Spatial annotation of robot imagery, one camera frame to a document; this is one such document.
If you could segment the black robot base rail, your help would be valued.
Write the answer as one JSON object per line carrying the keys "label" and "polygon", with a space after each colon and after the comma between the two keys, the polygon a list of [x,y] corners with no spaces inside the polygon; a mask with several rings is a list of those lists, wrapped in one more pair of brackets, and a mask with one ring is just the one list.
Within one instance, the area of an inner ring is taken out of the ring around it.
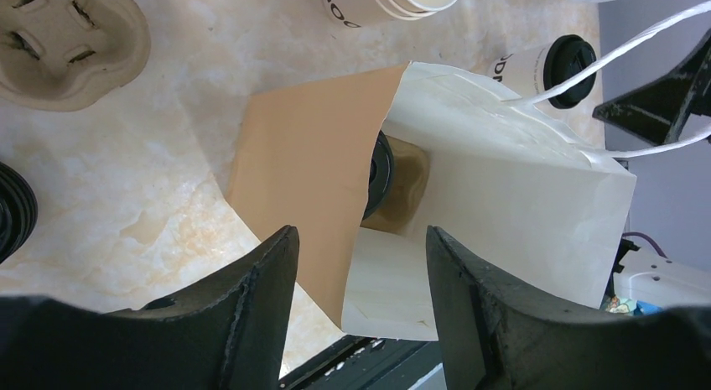
{"label": "black robot base rail", "polygon": [[346,335],[279,380],[279,389],[410,389],[441,371],[436,341]]}

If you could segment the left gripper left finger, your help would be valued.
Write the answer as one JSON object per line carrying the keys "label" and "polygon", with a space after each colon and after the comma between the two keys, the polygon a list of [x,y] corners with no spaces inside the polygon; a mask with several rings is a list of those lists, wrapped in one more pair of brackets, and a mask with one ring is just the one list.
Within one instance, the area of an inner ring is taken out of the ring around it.
{"label": "left gripper left finger", "polygon": [[299,254],[285,226],[246,256],[146,304],[100,314],[1,300],[4,389],[274,389]]}

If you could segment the brown paper takeout bag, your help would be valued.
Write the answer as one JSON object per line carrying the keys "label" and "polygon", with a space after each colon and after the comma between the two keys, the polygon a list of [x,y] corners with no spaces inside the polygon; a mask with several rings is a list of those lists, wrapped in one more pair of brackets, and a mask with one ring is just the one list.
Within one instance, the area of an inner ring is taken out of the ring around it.
{"label": "brown paper takeout bag", "polygon": [[[252,96],[227,201],[260,239],[292,225],[298,284],[350,335],[434,341],[425,237],[443,228],[498,268],[599,305],[631,206],[632,152],[594,148],[490,77],[422,62]],[[429,159],[393,233],[361,226],[379,133]]]}

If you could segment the black plastic cup lid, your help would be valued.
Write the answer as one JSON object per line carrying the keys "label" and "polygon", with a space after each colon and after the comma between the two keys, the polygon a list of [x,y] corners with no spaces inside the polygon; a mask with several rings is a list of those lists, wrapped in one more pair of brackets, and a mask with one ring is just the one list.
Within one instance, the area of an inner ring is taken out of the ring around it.
{"label": "black plastic cup lid", "polygon": [[[597,60],[590,43],[576,34],[557,38],[548,50],[543,67],[543,84],[546,91],[577,75]],[[564,93],[548,99],[560,110],[576,107],[594,87],[596,75],[590,75]]]}

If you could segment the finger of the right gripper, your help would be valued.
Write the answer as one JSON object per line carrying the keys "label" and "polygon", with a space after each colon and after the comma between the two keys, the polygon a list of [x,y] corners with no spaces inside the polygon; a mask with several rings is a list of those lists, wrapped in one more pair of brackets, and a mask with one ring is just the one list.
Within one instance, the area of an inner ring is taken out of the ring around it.
{"label": "finger of the right gripper", "polygon": [[665,75],[595,107],[593,118],[660,146],[677,142],[692,114],[710,115],[710,33]]}

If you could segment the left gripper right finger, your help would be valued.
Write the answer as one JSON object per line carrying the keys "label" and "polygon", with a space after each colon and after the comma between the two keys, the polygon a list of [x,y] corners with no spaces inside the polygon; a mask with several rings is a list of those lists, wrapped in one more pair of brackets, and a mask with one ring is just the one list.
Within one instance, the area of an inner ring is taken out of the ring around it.
{"label": "left gripper right finger", "polygon": [[710,310],[616,315],[559,298],[426,233],[428,280],[450,389],[707,389]]}

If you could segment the white paper coffee cup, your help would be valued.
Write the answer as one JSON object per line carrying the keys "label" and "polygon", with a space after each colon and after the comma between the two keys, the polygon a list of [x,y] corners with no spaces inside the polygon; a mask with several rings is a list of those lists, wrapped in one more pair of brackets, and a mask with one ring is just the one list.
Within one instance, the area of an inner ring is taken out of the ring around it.
{"label": "white paper coffee cup", "polygon": [[494,60],[487,75],[523,97],[535,96],[547,89],[544,68],[551,44],[503,55]]}

